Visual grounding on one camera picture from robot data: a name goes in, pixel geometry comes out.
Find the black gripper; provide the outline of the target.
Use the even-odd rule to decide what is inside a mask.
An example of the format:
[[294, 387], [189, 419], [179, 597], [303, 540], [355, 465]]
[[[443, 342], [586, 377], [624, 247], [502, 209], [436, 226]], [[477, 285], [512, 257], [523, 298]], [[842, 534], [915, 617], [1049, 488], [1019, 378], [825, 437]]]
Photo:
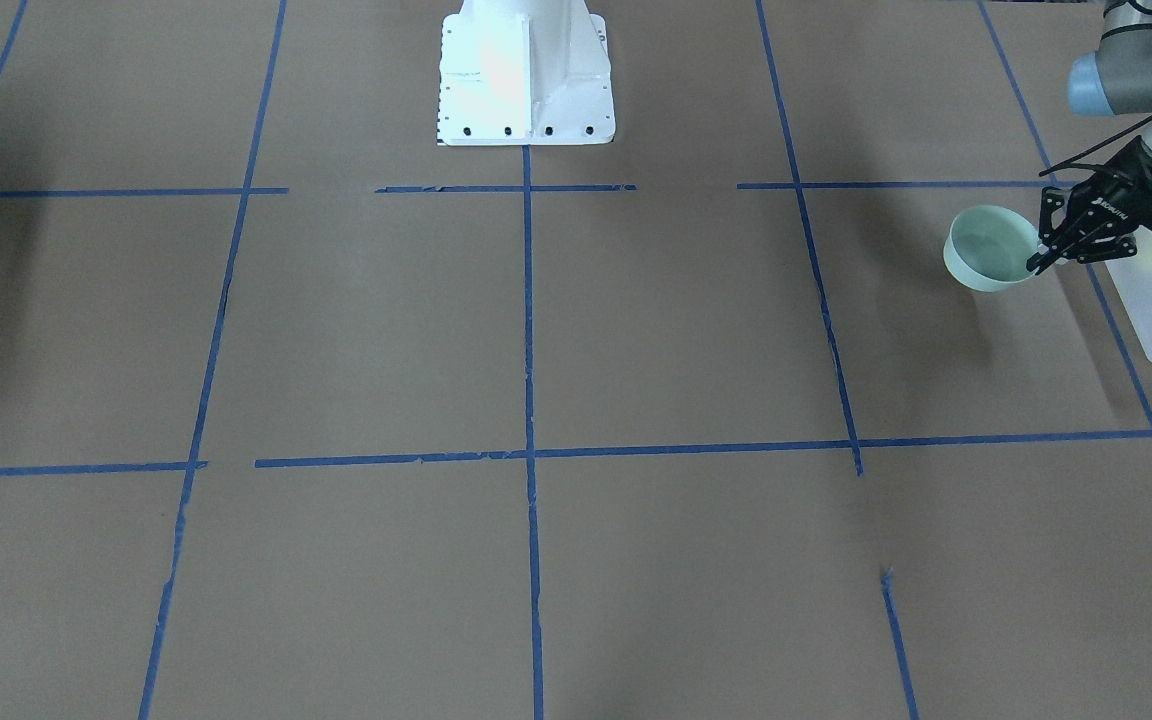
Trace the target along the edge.
[[1140, 227], [1152, 232], [1152, 149], [1135, 137], [1102, 164], [1061, 161], [1039, 173], [1087, 170], [1089, 177], [1064, 191], [1043, 188], [1038, 245], [1026, 259], [1029, 275], [1070, 262], [1107, 263], [1134, 258]]

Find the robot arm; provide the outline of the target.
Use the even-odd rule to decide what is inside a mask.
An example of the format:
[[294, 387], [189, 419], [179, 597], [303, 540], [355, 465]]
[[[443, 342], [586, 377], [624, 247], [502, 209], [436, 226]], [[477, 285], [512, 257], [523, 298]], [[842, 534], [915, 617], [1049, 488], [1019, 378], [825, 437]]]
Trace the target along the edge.
[[1055, 165], [1085, 179], [1070, 190], [1044, 188], [1038, 249], [1026, 260], [1033, 275], [1066, 260], [1132, 258], [1134, 233], [1152, 232], [1152, 1], [1106, 3], [1100, 45], [1073, 65], [1068, 101], [1087, 118], [1140, 120], [1112, 137], [1117, 151], [1111, 158], [1091, 162], [1078, 152]]

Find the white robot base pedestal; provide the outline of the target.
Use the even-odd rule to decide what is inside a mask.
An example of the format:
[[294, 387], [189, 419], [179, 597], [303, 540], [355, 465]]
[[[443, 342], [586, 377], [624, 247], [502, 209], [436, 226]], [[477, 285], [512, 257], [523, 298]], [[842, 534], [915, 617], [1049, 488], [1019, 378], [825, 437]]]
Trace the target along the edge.
[[442, 20], [439, 73], [439, 145], [616, 137], [607, 24], [585, 1], [463, 1]]

